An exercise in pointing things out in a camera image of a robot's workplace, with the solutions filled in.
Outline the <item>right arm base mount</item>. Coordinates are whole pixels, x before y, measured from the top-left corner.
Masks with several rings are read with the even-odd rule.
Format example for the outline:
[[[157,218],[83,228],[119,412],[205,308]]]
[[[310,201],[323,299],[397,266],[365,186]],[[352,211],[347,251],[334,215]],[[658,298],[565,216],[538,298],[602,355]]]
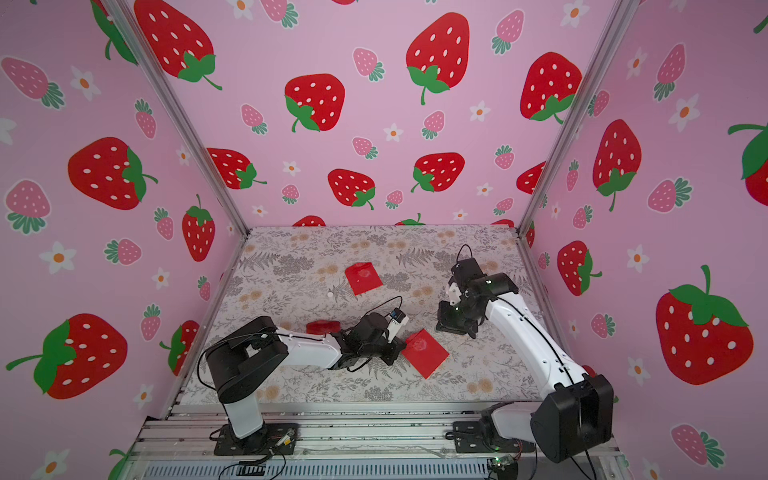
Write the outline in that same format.
[[[497,403],[484,409],[473,421],[456,421],[444,434],[457,453],[534,453],[536,444],[530,426],[537,405],[525,402]]]

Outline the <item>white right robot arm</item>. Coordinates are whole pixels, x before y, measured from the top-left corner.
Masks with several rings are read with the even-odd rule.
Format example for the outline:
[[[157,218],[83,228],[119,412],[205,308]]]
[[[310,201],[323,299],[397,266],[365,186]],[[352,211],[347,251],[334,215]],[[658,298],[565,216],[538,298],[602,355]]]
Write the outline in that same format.
[[[486,410],[481,420],[486,447],[528,442],[560,463],[609,442],[614,407],[610,382],[589,375],[565,353],[507,275],[487,275],[473,258],[457,261],[451,272],[449,299],[439,303],[436,329],[475,339],[480,325],[491,323],[520,356],[540,396],[532,406],[515,402]]]

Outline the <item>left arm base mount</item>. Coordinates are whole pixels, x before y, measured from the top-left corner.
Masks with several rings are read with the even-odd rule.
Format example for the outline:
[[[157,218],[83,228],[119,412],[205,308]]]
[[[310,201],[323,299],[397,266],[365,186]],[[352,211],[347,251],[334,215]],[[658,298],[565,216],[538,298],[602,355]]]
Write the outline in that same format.
[[[227,423],[219,432],[214,455],[225,456],[280,456],[292,455],[298,437],[297,423],[265,423],[255,433],[238,438]]]

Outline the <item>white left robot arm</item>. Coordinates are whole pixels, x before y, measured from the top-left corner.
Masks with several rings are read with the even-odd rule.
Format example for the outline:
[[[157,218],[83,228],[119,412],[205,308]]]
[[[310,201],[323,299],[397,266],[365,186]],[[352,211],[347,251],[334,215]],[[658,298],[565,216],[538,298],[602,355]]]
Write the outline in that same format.
[[[266,433],[256,391],[280,366],[314,366],[353,373],[374,359],[388,366],[406,348],[398,337],[409,317],[399,308],[365,313],[351,328],[323,335],[279,328],[260,316],[208,347],[199,363],[209,369],[229,434],[239,442]]]

